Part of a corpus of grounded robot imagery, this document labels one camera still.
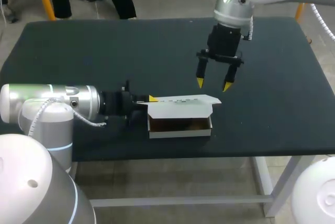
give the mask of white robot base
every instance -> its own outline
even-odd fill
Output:
[[[38,141],[0,136],[0,223],[96,224],[90,201]]]

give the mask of table leg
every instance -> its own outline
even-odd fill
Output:
[[[72,162],[71,170],[69,171],[69,176],[75,180],[75,175],[77,173],[78,162]]]
[[[301,173],[309,167],[315,156],[293,156],[289,160],[271,195],[273,202],[264,204],[266,217],[275,217],[292,193],[295,182]]]

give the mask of white cylinder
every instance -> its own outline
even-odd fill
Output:
[[[36,140],[0,136],[0,223],[95,224],[92,205]]]
[[[302,172],[292,192],[292,213],[297,224],[335,223],[335,158]]]
[[[20,128],[27,135],[46,99],[29,99],[22,107]],[[43,144],[67,172],[72,164],[73,109],[64,103],[50,104],[39,117],[33,138]]]

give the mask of white coiled cable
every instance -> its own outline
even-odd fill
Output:
[[[310,6],[312,7],[312,10],[316,16],[316,18],[318,19],[318,21],[320,22],[321,26],[323,27],[323,29],[325,30],[325,32],[330,36],[330,38],[335,42],[335,36],[334,34],[331,32],[331,30],[328,28],[327,24],[325,23],[325,21],[323,20],[323,18],[321,17],[318,9],[316,8],[315,4],[310,4]]]
[[[38,119],[40,118],[42,112],[52,103],[57,102],[58,100],[56,98],[48,98],[39,108],[38,112],[36,113],[35,117],[33,118],[30,128],[29,128],[29,132],[28,132],[28,137],[31,137],[34,135],[34,130],[35,130],[35,126],[38,123]]]
[[[28,132],[28,137],[31,137],[34,135],[34,129],[36,127],[36,124],[38,123],[38,120],[39,120],[39,117],[41,116],[42,112],[52,103],[56,103],[56,102],[59,102],[59,103],[63,103],[62,100],[58,99],[58,98],[48,98],[42,105],[41,107],[39,108],[38,112],[36,113],[32,123],[31,123],[31,126],[29,128],[29,132]],[[84,118],[82,115],[80,115],[79,113],[77,113],[75,110],[73,110],[73,115],[75,117],[77,117],[79,120],[83,121],[84,123],[90,125],[90,126],[93,126],[93,127],[103,127],[105,126],[107,123],[103,122],[103,123],[93,123],[89,120],[87,120],[86,118]]]
[[[249,30],[249,37],[248,37],[249,41],[252,40],[252,34],[253,34],[253,16],[250,19],[250,30]]]

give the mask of cable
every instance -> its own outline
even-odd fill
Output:
[[[6,17],[5,17],[4,5],[3,5],[3,3],[2,3],[2,0],[0,0],[0,12],[1,12],[1,14],[2,14],[2,17],[3,17],[4,21],[5,21],[5,28],[6,28],[6,27],[7,27],[7,21],[6,21]],[[4,29],[2,29],[2,30],[1,30],[1,33],[0,33],[0,42],[1,42],[1,40],[2,40],[2,36],[3,36],[3,34],[4,34]]]
[[[42,112],[51,104],[51,103],[55,103],[57,102],[56,98],[48,98],[39,108],[38,112],[35,115],[35,118],[33,118],[30,128],[29,128],[29,132],[28,132],[28,137],[31,137],[34,135],[34,130],[35,130],[35,126],[38,122],[39,117],[41,116]]]
[[[52,103],[63,103],[63,101],[59,100],[58,98],[48,98],[39,108],[38,112],[36,113],[33,121],[31,122],[30,128],[29,128],[29,132],[28,132],[28,137],[31,137],[34,135],[34,130],[36,127],[36,124],[38,123],[39,117],[41,116],[42,112]],[[84,118],[82,115],[80,115],[79,113],[77,113],[75,110],[73,110],[73,115],[75,115],[79,120],[81,120],[82,122],[93,126],[93,127],[103,127],[105,125],[107,125],[107,123],[103,122],[103,123],[93,123],[89,120],[87,120],[86,118]]]
[[[253,34],[253,16],[250,19],[250,30],[249,30],[249,37],[248,37],[249,41],[252,40],[252,34]]]
[[[316,8],[316,6],[312,3],[310,4],[310,6],[312,7],[312,10],[316,16],[316,18],[318,19],[318,21],[320,22],[321,26],[323,27],[323,29],[325,30],[325,32],[330,36],[330,38],[335,42],[335,36],[334,34],[331,32],[331,30],[328,28],[327,24],[325,23],[325,21],[323,20],[323,18],[321,17],[318,9]]]
[[[6,21],[6,17],[5,17],[4,5],[2,3],[2,0],[0,0],[0,10],[1,10],[2,17],[5,21],[5,28],[6,28],[7,27],[7,21]]]
[[[73,114],[78,118],[80,119],[82,122],[90,125],[90,126],[93,126],[93,127],[102,127],[102,126],[105,126],[107,125],[107,123],[103,122],[103,123],[93,123],[89,120],[87,120],[86,118],[84,118],[82,115],[80,115],[79,113],[77,113],[75,110],[73,110]]]

